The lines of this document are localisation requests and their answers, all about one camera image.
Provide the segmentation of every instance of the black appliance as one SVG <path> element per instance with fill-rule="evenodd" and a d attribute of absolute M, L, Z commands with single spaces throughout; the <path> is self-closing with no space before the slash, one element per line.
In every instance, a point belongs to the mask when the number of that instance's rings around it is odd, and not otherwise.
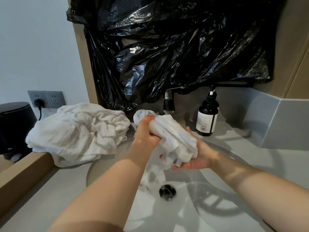
<path fill-rule="evenodd" d="M 21 153 L 22 157 L 32 149 L 25 142 L 37 118 L 28 102 L 0 104 L 0 154 L 5 157 Z"/>

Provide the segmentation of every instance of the drain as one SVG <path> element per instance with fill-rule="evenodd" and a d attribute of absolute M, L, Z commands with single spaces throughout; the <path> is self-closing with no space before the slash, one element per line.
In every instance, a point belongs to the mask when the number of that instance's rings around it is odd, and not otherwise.
<path fill-rule="evenodd" d="M 176 190 L 171 185 L 161 186 L 159 190 L 160 197 L 166 201 L 171 201 L 176 196 Z"/>

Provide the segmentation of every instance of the folded towel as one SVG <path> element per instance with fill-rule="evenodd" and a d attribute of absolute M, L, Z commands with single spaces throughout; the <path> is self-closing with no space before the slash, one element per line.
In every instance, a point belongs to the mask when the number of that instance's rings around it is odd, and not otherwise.
<path fill-rule="evenodd" d="M 80 103 L 62 106 L 56 114 L 37 121 L 26 143 L 34 152 L 49 152 L 56 166 L 68 167 L 114 154 L 127 139 L 129 126 L 122 111 Z"/>
<path fill-rule="evenodd" d="M 161 160 L 163 170 L 169 169 L 174 161 L 176 166 L 182 162 L 189 162 L 191 158 L 197 157 L 197 140 L 192 137 L 171 115 L 159 116 L 153 111 L 138 110 L 134 116 L 134 124 L 138 125 L 145 115 L 156 116 L 149 122 L 149 130 L 162 138 L 160 145 L 165 150 Z"/>

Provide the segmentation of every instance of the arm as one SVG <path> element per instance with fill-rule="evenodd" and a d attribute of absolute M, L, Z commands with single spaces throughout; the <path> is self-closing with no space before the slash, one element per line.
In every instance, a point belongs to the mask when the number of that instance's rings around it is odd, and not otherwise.
<path fill-rule="evenodd" d="M 308 190 L 268 172 L 244 165 L 211 149 L 199 138 L 196 139 L 198 157 L 174 169 L 209 167 L 276 231 L 308 231 Z"/>
<path fill-rule="evenodd" d="M 160 138 L 149 134 L 145 116 L 122 160 L 87 187 L 49 231 L 123 231 L 146 164 Z"/>

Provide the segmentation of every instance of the white wall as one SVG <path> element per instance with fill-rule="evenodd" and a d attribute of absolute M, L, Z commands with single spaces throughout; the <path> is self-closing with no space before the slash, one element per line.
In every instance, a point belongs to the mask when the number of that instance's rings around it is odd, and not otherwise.
<path fill-rule="evenodd" d="M 31 103 L 27 90 L 63 91 L 67 105 L 89 102 L 67 9 L 67 0 L 0 0 L 0 104 Z M 43 117 L 55 112 L 43 109 Z"/>

